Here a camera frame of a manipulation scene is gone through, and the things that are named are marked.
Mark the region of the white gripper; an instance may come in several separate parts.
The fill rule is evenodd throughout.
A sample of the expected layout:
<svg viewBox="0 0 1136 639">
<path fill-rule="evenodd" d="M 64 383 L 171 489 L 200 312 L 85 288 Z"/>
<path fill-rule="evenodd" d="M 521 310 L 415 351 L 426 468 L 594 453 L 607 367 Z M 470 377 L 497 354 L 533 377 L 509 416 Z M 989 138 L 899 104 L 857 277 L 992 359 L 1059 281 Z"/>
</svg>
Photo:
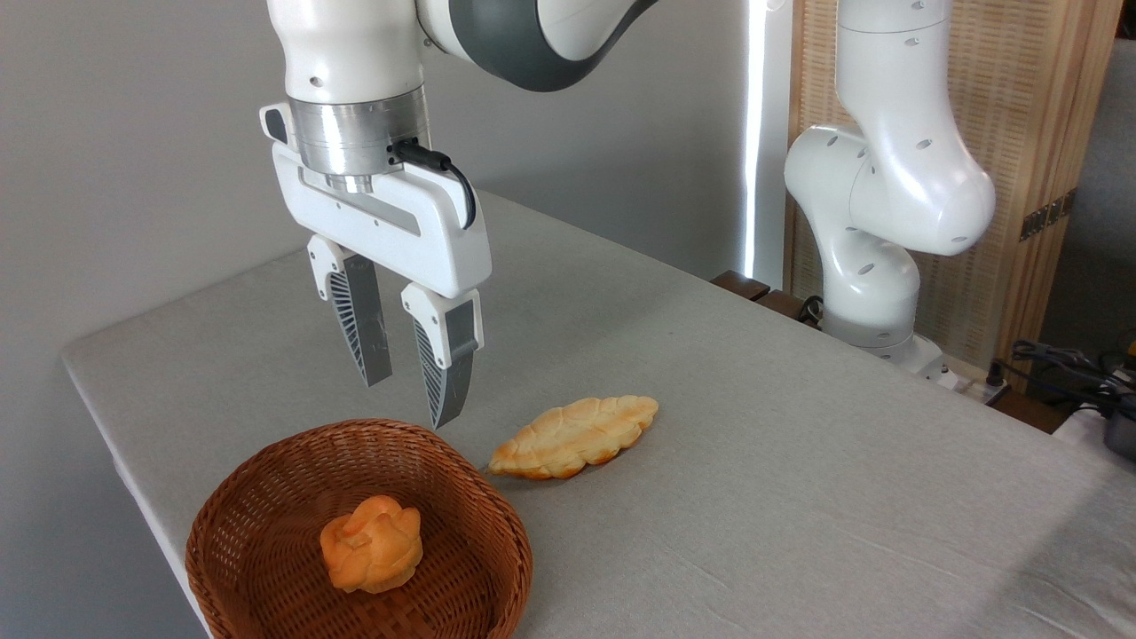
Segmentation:
<svg viewBox="0 0 1136 639">
<path fill-rule="evenodd" d="M 377 263 L 414 280 L 401 300 L 414 317 L 431 428 L 446 425 L 465 407 L 485 345 L 477 287 L 492 259 L 483 215 L 466 227 L 458 179 L 415 165 L 375 175 L 370 193 L 345 193 L 301 161 L 287 103 L 264 106 L 260 121 L 289 214 L 315 234 L 307 252 L 317 292 L 332 304 L 365 384 L 392 375 Z"/>
</svg>

